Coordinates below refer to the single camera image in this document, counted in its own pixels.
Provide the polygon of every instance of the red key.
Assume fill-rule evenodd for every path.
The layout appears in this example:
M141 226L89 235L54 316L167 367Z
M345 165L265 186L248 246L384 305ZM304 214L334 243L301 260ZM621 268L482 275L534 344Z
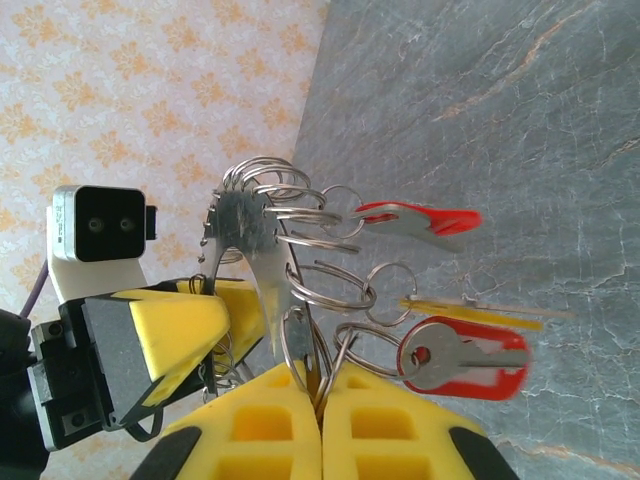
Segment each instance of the red key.
M398 371L402 375L410 373L403 371L402 368L404 345L409 338L414 336L414 333L417 332L420 327L432 323L440 323L452 328L455 330L460 341L473 341L481 350L488 354L500 351L520 350L530 355L530 350L524 337L511 330L436 316L427 318L415 325L402 340L400 348L398 348L397 357ZM428 364L430 361L429 356L430 352L428 349L418 348L413 352L413 357L417 363ZM472 367L466 373L456 375L447 383L431 389L420 388L412 383L411 380L405 381L404 383L410 390L422 394L500 401L513 397L522 389L528 369L529 364L515 371L506 368Z

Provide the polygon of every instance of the orange floral pattern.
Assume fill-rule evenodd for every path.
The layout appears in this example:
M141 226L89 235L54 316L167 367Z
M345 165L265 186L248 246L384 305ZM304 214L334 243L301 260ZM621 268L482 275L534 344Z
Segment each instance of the orange floral pattern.
M326 2L4 2L0 308L19 311L32 288L45 209L63 184L141 189L159 208L158 240L141 259L149 282L196 273L223 172L293 152ZM32 321L57 318L57 304L47 282ZM180 402L180 415L197 406ZM92 436L53 454L43 479L128 478L150 443Z
M260 112L264 117L265 125L270 130L296 122L296 117L286 110L279 98L269 100L260 107Z

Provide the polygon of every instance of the key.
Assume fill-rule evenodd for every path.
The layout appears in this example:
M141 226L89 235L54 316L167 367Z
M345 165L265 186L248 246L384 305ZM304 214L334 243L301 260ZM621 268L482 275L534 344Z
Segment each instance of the key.
M522 369L528 362L525 350L487 354L474 342L462 342L443 323L427 323L411 331L399 352L402 371L416 372L410 382L420 390L438 388L472 368Z

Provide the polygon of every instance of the key ring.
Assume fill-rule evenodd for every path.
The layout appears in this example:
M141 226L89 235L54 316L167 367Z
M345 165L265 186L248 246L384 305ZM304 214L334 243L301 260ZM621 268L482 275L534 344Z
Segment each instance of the key ring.
M340 278L352 285L355 285L361 290L361 300L358 302L345 302L344 300L338 300L336 298L327 297L318 292L310 290L305 287L300 276L293 272L291 265L287 264L285 274L287 280L291 284L291 293L296 298L305 301L311 305L325 308L327 310L333 310L335 312L346 312L353 310L369 310L377 300L376 292L373 288L369 287L364 289L364 282L354 275L353 273L345 270L344 268L337 267L320 260L316 260L314 265L299 265L298 270L314 270L320 273L331 275L332 277Z
M353 188L347 187L346 185L332 185L330 187L325 188L320 193L322 193L322 195L324 195L326 198L327 193L329 193L331 190L336 190L338 188L342 188L343 190L347 190L348 192L351 192L352 194L354 194L358 199L358 201L360 202L360 205L359 205L360 207L364 205L364 200L362 200L362 197L360 196L360 194L356 192ZM364 218L360 219L360 221L358 222L358 226L353 231L347 233L346 235L333 234L329 231L329 228L326 225L322 225L320 228L322 228L322 230L324 230L324 233L326 233L332 238L339 238L341 240L346 240L347 238L355 237L358 233L360 233L360 230L362 230L363 227L364 227Z
M381 263L380 265L375 267L373 270L371 270L371 273L369 273L369 275L367 276L367 279L364 282L364 286L362 287L362 291L366 292L367 289L370 288L371 281L375 278L375 276L378 273L380 273L381 270L384 270L387 267L400 267L403 270L406 270L407 272L409 272L409 275L411 275L411 279L413 280L413 289L411 291L413 292L413 295L417 295L418 294L418 280L416 279L415 274L409 268L409 266L406 265L403 262ZM407 310L402 315L400 315L398 318L396 318L395 320L393 320L393 321L391 321L389 323L381 322L380 320L376 319L371 314L371 310L370 309L365 312L365 315L367 316L367 318L369 320L371 320L376 325L380 325L381 327L395 327L396 325L401 324L411 314L411 310L412 310L411 305L409 305L409 308L407 308Z
M344 339L340 338L340 334L345 330L355 330L364 333L369 333L375 337L378 337L387 343L393 345L396 349L400 348L400 339L395 335L382 330L379 327L375 327L373 325L367 325L364 323L357 322L344 322L336 327L335 332L333 333L333 344L338 350L342 350ZM398 369L390 369L386 367L381 367L380 365L376 365L375 363L370 362L362 358L360 355L357 355L351 351L350 348L347 348L344 355L351 363L355 363L359 367L379 375L383 378L388 378L389 380L396 380L399 382L405 382L415 378L415 376L420 372L420 365L416 365L416 369L413 372L409 372L406 374L401 374Z
M331 365L331 370L328 377L322 379L320 383L320 388L318 388L318 393L313 400L313 408L316 412L316 418L321 420L322 413L324 411L324 407L327 402L327 398L329 398L329 394L331 393L331 389L333 388L333 384L336 382L338 378L338 373L340 372L340 368L345 361L347 350L351 348L353 342L357 338L357 334L353 333L353 329L350 328L347 332L347 338L345 338L344 342L342 342L342 347L340 347L340 351L336 356L335 361Z
M302 391L307 392L309 396L311 396L311 393L309 392L309 390L307 389L307 386L302 381L302 377L300 377L300 374L298 373L298 369L296 368L293 358L291 357L291 353L289 352L289 345L287 343L287 334L285 331L286 330L285 323L287 322L287 320L291 318L292 315L296 316L295 319L298 322L301 322L305 316L304 312L302 311L302 308L298 306L293 306L289 310L284 312L284 315L282 315L282 317L280 318L280 341L282 342L282 354L284 356L284 361L287 364L287 367L289 367L289 370L291 371L291 375L293 376L293 379L295 380L298 387Z

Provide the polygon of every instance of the gray marble wall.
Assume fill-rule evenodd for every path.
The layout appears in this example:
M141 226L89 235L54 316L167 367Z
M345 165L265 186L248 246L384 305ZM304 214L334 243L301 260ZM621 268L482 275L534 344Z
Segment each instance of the gray marble wall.
M405 260L423 294L578 314L528 335L536 363L513 400L438 399L523 479L640 478L639 49L638 0L331 4L296 165L316 186L485 223L460 255L363 234L357 257L324 258L365 275Z

